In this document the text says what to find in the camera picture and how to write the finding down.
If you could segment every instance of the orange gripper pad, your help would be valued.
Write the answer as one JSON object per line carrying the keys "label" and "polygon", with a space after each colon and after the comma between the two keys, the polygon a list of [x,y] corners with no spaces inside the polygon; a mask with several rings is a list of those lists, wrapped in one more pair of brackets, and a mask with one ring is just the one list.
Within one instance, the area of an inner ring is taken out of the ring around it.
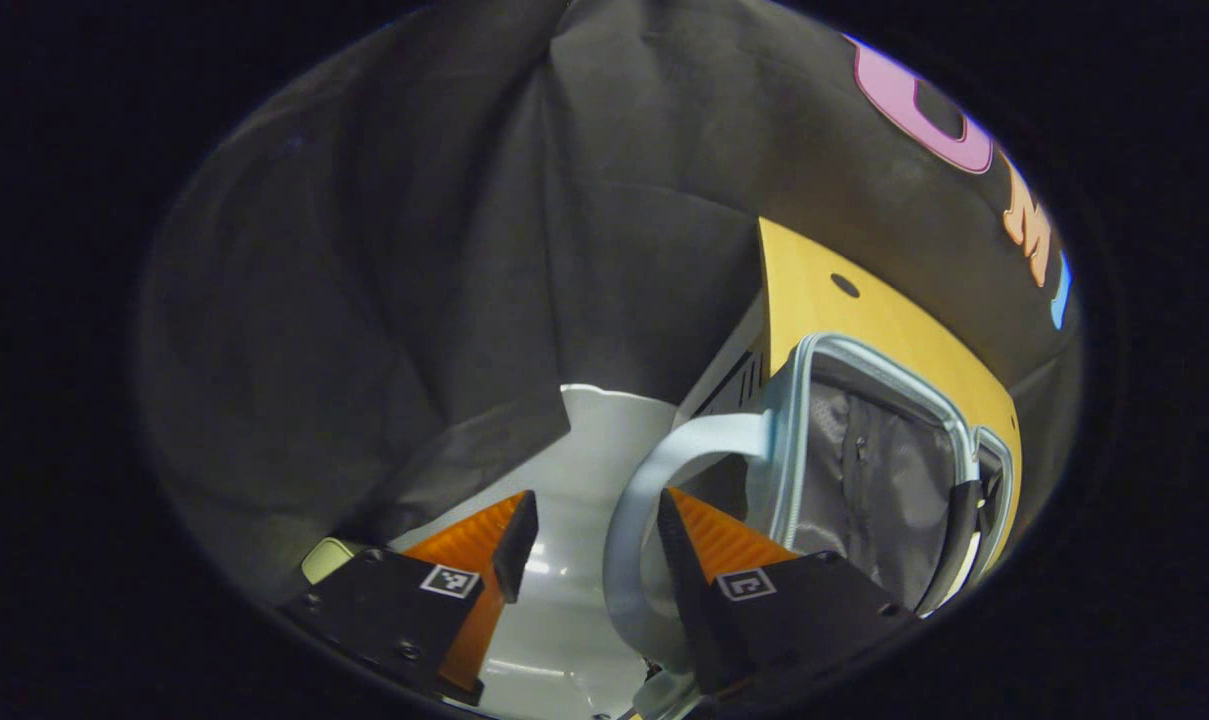
{"label": "orange gripper pad", "polygon": [[405,556],[413,559],[480,573],[484,579],[484,590],[476,598],[475,606],[465,616],[462,629],[458,629],[439,667],[441,678],[465,691],[475,689],[484,656],[488,655],[488,644],[493,640],[493,632],[505,605],[493,569],[493,552],[523,495],[525,493],[519,492],[505,498],[404,551]]}
{"label": "orange gripper pad", "polygon": [[688,539],[698,553],[701,573],[708,583],[724,573],[750,570],[799,557],[708,503],[678,488],[667,488],[667,492],[676,501]]}

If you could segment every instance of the white surface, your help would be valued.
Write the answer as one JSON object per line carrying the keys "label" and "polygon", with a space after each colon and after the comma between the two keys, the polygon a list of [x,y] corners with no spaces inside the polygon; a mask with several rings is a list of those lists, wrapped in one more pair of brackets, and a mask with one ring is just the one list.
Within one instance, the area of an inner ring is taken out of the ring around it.
{"label": "white surface", "polygon": [[[759,295],[754,296],[754,301],[751,302],[751,307],[747,307],[741,321],[728,335],[728,339],[721,346],[719,352],[715,354],[715,359],[706,366],[701,378],[692,387],[688,395],[683,397],[683,401],[676,410],[671,429],[686,424],[692,418],[692,414],[696,413],[698,407],[706,401],[706,397],[710,397],[710,393],[715,391],[719,387],[719,383],[724,381],[724,374],[728,374],[729,370],[733,370],[733,365],[741,359],[742,354],[750,350],[752,343],[768,331],[764,323],[764,292],[759,292]],[[763,364],[763,354],[757,352],[754,362]],[[737,368],[733,373],[733,377],[719,389],[718,395],[712,400],[712,406],[706,410],[706,414],[736,413],[736,411],[745,406],[744,402],[737,401],[737,397],[741,395],[740,383],[742,374],[746,373],[752,374],[747,379],[752,389],[763,387],[764,383],[759,381],[764,377],[765,370],[754,366],[754,372],[752,372],[751,362],[747,362],[741,368]]]}
{"label": "white surface", "polygon": [[604,609],[604,534],[621,489],[667,434],[672,405],[591,387],[565,387],[572,432],[424,528],[421,538],[522,489],[537,493],[537,539],[520,600],[502,611],[480,679],[479,710],[508,720],[590,720],[630,710],[644,661]]}

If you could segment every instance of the black fabric backdrop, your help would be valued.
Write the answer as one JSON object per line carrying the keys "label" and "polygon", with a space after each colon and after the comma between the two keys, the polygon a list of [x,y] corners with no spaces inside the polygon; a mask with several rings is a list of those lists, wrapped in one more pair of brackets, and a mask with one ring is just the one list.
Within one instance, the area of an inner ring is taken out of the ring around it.
{"label": "black fabric backdrop", "polygon": [[[815,710],[1209,718],[1209,2],[823,12],[1006,143],[1070,238],[1083,360],[1129,401],[1116,420],[1091,387],[1069,483],[983,602]],[[392,17],[1,10],[0,718],[411,712],[285,639],[183,541],[125,362],[144,249],[197,158]]]}
{"label": "black fabric backdrop", "polygon": [[[919,104],[960,135],[939,92]],[[560,383],[678,403],[759,291],[764,215],[1014,388],[1020,535],[1064,469],[1080,314],[1053,327],[1062,232],[1037,288],[1008,196],[1001,159],[930,153],[845,37],[776,4],[424,10],[266,101],[180,197],[141,296],[147,439],[198,541],[282,602],[325,534],[398,536],[566,432]],[[439,441],[462,423],[488,430]]]}

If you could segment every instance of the pink letter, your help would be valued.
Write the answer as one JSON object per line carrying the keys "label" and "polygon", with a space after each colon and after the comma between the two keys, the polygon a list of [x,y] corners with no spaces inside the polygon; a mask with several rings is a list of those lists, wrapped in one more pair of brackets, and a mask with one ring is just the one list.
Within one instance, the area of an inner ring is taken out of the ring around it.
{"label": "pink letter", "polygon": [[960,114],[964,118],[964,135],[960,140],[948,137],[933,127],[915,105],[915,92],[919,87],[915,76],[854,37],[848,37],[848,41],[857,50],[854,60],[857,87],[863,91],[866,99],[879,108],[884,117],[892,120],[893,124],[902,128],[907,135],[914,137],[924,147],[932,150],[938,158],[961,170],[980,175],[991,168],[991,138],[987,137],[982,128]]}

